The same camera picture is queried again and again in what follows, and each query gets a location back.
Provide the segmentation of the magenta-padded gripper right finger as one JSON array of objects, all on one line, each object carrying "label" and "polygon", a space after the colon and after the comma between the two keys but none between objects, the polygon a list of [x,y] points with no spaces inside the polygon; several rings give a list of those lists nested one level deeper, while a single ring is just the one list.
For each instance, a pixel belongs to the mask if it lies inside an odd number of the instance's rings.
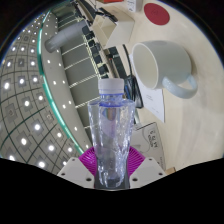
[{"label": "magenta-padded gripper right finger", "polygon": [[166,176],[153,157],[144,157],[133,147],[129,149],[127,174],[131,189],[146,186]]}]

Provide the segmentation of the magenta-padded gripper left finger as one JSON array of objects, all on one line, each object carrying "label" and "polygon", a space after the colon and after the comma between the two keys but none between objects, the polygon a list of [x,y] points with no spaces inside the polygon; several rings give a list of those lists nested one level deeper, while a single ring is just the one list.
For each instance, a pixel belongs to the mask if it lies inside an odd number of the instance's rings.
[{"label": "magenta-padded gripper left finger", "polygon": [[96,174],[97,160],[91,147],[78,158],[71,157],[58,176],[81,187],[93,187]]}]

